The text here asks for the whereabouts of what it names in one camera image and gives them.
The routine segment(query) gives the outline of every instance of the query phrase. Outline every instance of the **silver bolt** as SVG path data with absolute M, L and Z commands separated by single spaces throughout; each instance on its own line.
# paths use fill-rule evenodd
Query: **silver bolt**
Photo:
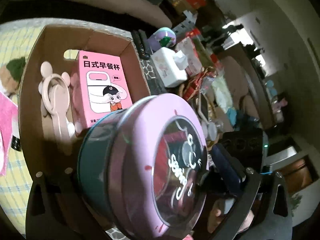
M 246 168 L 245 171 L 248 173 L 248 174 L 253 174 L 254 173 L 254 169 L 253 168 Z
M 281 172 L 279 172 L 279 171 L 276 172 L 276 175 L 277 175 L 278 178 L 282 178 L 282 173 Z
M 40 178 L 42 176 L 42 171 L 38 171 L 37 173 L 36 173 L 36 177 L 37 178 Z
M 73 172 L 73 168 L 66 168 L 64 172 L 66 174 L 71 174 Z

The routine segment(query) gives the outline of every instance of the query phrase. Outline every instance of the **beige plastic object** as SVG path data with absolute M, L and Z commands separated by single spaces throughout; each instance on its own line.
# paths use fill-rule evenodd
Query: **beige plastic object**
M 55 80 L 58 84 L 49 89 L 49 84 Z M 45 78 L 42 85 L 42 99 L 45 108 L 52 117 L 54 136 L 57 143 L 68 143 L 70 135 L 67 125 L 67 111 L 70 104 L 69 89 L 63 78 L 58 74 L 51 74 Z

